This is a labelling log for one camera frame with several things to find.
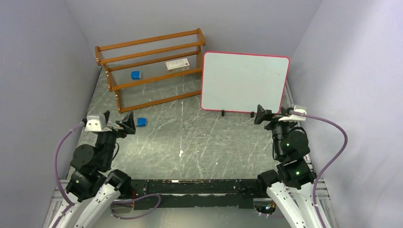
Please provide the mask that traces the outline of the pink-framed whiteboard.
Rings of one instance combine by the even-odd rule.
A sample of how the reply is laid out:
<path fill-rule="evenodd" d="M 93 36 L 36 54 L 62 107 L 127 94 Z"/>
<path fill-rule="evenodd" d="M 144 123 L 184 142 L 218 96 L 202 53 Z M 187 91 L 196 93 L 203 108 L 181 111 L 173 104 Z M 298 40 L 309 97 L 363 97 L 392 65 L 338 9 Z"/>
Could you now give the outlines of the pink-framed whiteboard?
<path fill-rule="evenodd" d="M 203 56 L 201 109 L 252 113 L 257 106 L 279 113 L 290 59 L 283 56 L 208 51 Z"/>

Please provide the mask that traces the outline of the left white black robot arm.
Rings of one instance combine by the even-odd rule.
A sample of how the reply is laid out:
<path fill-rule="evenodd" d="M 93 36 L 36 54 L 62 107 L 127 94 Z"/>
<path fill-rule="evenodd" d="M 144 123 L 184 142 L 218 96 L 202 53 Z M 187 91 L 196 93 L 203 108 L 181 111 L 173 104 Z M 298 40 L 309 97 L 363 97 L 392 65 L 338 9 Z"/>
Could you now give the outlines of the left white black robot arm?
<path fill-rule="evenodd" d="M 57 144 L 54 171 L 63 201 L 49 227 L 90 228 L 116 199 L 132 200 L 135 197 L 131 177 L 123 171 L 111 169 L 119 149 L 117 139 L 135 134 L 134 113 L 129 112 L 118 121 L 110 121 L 109 116 L 109 111 L 88 115 Z M 66 187 L 63 187 L 57 173 L 58 151 L 64 140 L 81 128 L 95 133 L 96 142 L 95 145 L 82 144 L 75 149 L 70 161 L 74 172 Z"/>

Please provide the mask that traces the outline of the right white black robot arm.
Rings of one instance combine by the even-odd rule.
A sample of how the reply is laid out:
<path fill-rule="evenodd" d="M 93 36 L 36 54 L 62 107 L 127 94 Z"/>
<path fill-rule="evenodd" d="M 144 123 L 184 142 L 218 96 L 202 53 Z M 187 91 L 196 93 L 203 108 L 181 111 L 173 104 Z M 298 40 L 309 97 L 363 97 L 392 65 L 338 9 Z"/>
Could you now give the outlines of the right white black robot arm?
<path fill-rule="evenodd" d="M 318 178 L 305 159 L 310 153 L 307 132 L 298 125 L 305 115 L 297 106 L 280 114 L 257 106 L 254 123 L 268 122 L 264 128 L 272 133 L 272 157 L 278 165 L 258 175 L 256 189 L 271 198 L 292 228 L 330 228 L 316 194 Z"/>

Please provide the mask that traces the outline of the blue eraser on table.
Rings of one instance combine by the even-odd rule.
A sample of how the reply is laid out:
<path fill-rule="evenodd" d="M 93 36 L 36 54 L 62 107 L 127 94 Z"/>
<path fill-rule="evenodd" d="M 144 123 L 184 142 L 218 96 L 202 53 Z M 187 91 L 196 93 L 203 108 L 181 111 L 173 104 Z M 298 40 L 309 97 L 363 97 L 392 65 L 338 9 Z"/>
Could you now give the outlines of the blue eraser on table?
<path fill-rule="evenodd" d="M 139 118 L 137 118 L 136 119 L 136 126 L 137 127 L 145 127 L 145 126 L 147 126 L 147 119 L 146 118 L 142 118 L 142 117 L 139 117 Z"/>

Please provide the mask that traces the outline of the blue eraser on shelf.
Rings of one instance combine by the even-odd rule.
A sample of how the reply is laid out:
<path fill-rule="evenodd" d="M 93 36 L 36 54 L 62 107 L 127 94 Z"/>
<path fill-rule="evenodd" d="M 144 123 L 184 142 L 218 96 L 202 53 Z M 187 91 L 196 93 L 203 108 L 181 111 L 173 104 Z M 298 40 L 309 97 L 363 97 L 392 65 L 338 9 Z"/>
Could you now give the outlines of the blue eraser on shelf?
<path fill-rule="evenodd" d="M 132 80 L 141 80 L 143 74 L 142 71 L 132 71 L 130 76 Z"/>

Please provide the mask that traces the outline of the wooden three-tier shelf rack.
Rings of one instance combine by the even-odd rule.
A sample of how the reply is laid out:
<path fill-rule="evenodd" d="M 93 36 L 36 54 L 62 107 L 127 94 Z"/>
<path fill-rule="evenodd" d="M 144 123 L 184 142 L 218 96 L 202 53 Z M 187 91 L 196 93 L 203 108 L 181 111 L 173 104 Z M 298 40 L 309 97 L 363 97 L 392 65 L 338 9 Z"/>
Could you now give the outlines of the wooden three-tier shelf rack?
<path fill-rule="evenodd" d="M 201 94 L 206 38 L 200 28 L 168 35 L 95 46 L 96 63 L 105 70 L 117 110 L 125 113 Z M 188 58 L 188 70 L 168 73 L 165 62 Z M 132 71 L 142 71 L 132 80 Z"/>

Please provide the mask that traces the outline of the white red marker box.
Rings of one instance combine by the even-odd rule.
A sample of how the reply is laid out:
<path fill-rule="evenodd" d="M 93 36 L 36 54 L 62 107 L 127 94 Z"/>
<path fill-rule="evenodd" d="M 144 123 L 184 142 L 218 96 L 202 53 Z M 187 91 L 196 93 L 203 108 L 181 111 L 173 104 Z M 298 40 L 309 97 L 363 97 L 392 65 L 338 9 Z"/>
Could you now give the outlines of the white red marker box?
<path fill-rule="evenodd" d="M 182 71 L 188 70 L 190 67 L 188 58 L 171 60 L 171 61 L 165 62 L 165 65 L 167 68 L 167 72 L 169 74 L 176 73 L 176 72 L 182 72 Z"/>

